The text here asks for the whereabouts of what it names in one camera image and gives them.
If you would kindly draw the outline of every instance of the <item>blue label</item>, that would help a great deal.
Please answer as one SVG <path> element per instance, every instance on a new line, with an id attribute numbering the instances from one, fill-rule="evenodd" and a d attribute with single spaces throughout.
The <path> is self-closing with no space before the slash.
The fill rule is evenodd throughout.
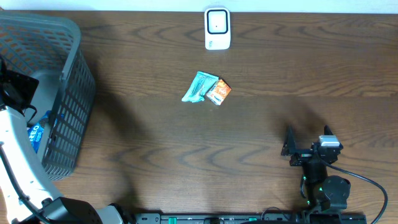
<path id="1" fill-rule="evenodd" d="M 40 142 L 42 140 L 42 135 L 44 132 L 44 126 L 49 122 L 49 114 L 51 111 L 47 111 L 45 115 L 40 119 L 38 123 L 36 123 L 33 127 L 27 130 L 27 134 L 29 136 L 30 143 L 32 144 L 33 150 L 37 153 L 39 150 Z"/>

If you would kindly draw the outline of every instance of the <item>blue package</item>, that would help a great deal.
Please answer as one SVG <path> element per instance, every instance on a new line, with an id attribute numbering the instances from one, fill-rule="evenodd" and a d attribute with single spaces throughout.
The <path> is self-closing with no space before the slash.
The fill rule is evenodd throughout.
<path id="1" fill-rule="evenodd" d="M 207 74 L 205 72 L 198 72 L 193 79 L 191 87 L 188 89 L 185 96 L 181 99 L 183 102 L 200 102 L 205 100 L 205 94 L 216 83 L 218 77 Z"/>
<path id="2" fill-rule="evenodd" d="M 42 117 L 42 119 L 39 120 L 33 127 L 29 128 L 27 130 L 27 134 L 29 136 L 30 143 L 32 144 L 32 147 L 34 151 L 37 153 L 39 150 L 40 142 L 42 140 L 42 135 L 44 132 L 44 126 L 46 123 L 49 122 L 49 114 L 51 111 L 47 111 L 45 115 Z"/>

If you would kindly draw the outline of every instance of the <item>orange snack package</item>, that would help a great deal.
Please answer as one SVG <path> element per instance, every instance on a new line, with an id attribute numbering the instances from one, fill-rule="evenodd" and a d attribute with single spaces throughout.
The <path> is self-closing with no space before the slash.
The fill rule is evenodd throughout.
<path id="1" fill-rule="evenodd" d="M 213 85 L 213 87 L 211 87 L 206 96 L 214 104 L 221 105 L 230 91 L 231 87 L 229 87 L 224 80 L 220 79 Z"/>

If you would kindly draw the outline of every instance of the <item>basket mesh side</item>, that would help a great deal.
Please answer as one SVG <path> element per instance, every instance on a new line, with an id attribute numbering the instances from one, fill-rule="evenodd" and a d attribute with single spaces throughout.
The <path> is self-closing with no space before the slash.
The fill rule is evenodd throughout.
<path id="1" fill-rule="evenodd" d="M 24 75 L 39 69 L 61 71 L 73 36 L 62 26 L 45 26 L 0 18 L 0 55 L 7 68 Z"/>
<path id="2" fill-rule="evenodd" d="M 72 173 L 94 95 L 94 78 L 84 57 L 78 51 L 57 113 L 57 122 L 52 130 L 47 153 L 42 161 L 50 179 L 62 179 Z"/>
<path id="3" fill-rule="evenodd" d="M 8 69 L 30 75 L 41 69 L 61 72 L 71 67 L 51 112 L 56 122 L 42 160 L 52 180 L 73 172 L 93 105 L 94 79 L 80 50 L 75 52 L 80 36 L 76 24 L 67 19 L 0 13 L 0 55 Z"/>

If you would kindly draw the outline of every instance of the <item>cable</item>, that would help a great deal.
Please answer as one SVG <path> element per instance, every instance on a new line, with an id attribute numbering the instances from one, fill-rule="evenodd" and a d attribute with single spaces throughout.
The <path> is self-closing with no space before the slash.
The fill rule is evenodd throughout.
<path id="1" fill-rule="evenodd" d="M 21 200 L 22 203 L 27 207 L 27 209 L 29 209 L 29 211 L 32 212 L 32 214 L 34 216 L 36 216 L 41 222 L 43 222 L 44 224 L 51 224 L 51 221 L 49 219 L 45 218 L 38 211 L 36 211 L 36 209 L 27 200 L 26 196 L 24 195 L 23 191 L 21 190 L 21 188 L 19 187 L 19 185 L 17 183 L 14 173 L 12 172 L 12 170 L 10 168 L 10 164 L 8 163 L 6 153 L 3 151 L 1 144 L 0 144 L 0 157 L 1 157 L 2 163 L 4 164 L 4 168 L 6 169 L 8 178 L 10 179 L 12 187 L 17 192 L 19 200 Z"/>
<path id="2" fill-rule="evenodd" d="M 32 119 L 33 119 L 33 118 L 35 117 L 35 115 L 37 114 L 37 109 L 36 109 L 36 107 L 33 106 L 33 105 L 27 105 L 26 107 L 27 107 L 27 108 L 30 108 L 30 109 L 32 109 L 32 110 L 35 111 L 35 112 L 33 113 L 32 117 L 28 120 L 28 123 L 29 123 L 30 121 L 32 121 Z"/>
<path id="3" fill-rule="evenodd" d="M 301 175 L 301 181 L 300 181 L 300 194 L 303 198 L 307 198 L 304 194 L 304 182 L 305 182 L 305 176 L 304 174 Z"/>
<path id="4" fill-rule="evenodd" d="M 1 63 L 0 63 L 0 73 L 2 73 L 3 75 L 5 75 L 6 74 L 6 72 L 7 72 L 7 65 L 6 65 L 6 61 L 4 60 L 4 58 L 0 55 L 0 60 L 1 60 Z"/>
<path id="5" fill-rule="evenodd" d="M 310 211 L 308 211 L 308 214 L 304 217 L 305 223 L 311 223 L 311 222 L 310 222 L 310 215 L 311 215 L 316 209 L 318 209 L 317 206 L 313 207 Z"/>
<path id="6" fill-rule="evenodd" d="M 287 221 L 290 220 L 290 219 L 282 212 L 282 210 L 279 209 L 278 207 L 269 207 L 269 208 L 265 209 L 265 210 L 262 212 L 262 214 L 261 214 L 261 220 L 264 220 L 264 215 L 265 215 L 265 214 L 267 213 L 267 211 L 270 210 L 270 209 L 276 209 L 276 210 L 278 210 L 278 211 L 286 218 Z"/>
<path id="7" fill-rule="evenodd" d="M 359 179 L 361 179 L 361 180 L 365 180 L 366 182 L 369 182 L 369 183 L 375 185 L 376 187 L 378 187 L 378 188 L 383 192 L 383 195 L 384 195 L 384 204 L 383 204 L 383 207 L 381 208 L 379 214 L 376 216 L 376 218 L 373 220 L 373 222 L 372 222 L 371 224 L 377 223 L 377 221 L 379 221 L 379 219 L 380 219 L 381 216 L 383 215 L 384 211 L 386 210 L 386 208 L 387 208 L 387 203 L 388 203 L 388 195 L 387 195 L 387 192 L 386 192 L 386 190 L 384 189 L 384 187 L 382 187 L 380 184 L 378 184 L 377 182 L 375 182 L 375 181 L 373 181 L 373 180 L 371 180 L 371 179 L 369 179 L 369 178 L 366 178 L 366 177 L 361 176 L 361 175 L 359 175 L 359 174 L 355 174 L 355 173 L 353 173 L 353 172 L 344 170 L 344 169 L 342 169 L 342 168 L 339 168 L 339 167 L 335 167 L 335 166 L 333 166 L 333 165 L 330 165 L 329 163 L 325 162 L 325 161 L 320 157 L 320 155 L 319 155 L 319 158 L 320 158 L 322 164 L 324 164 L 325 166 L 330 167 L 330 168 L 332 168 L 332 169 L 335 169 L 335 170 L 337 170 L 337 171 L 340 171 L 340 172 L 342 172 L 342 173 L 344 173 L 344 174 L 352 175 L 352 176 L 357 177 L 357 178 L 359 178 Z"/>

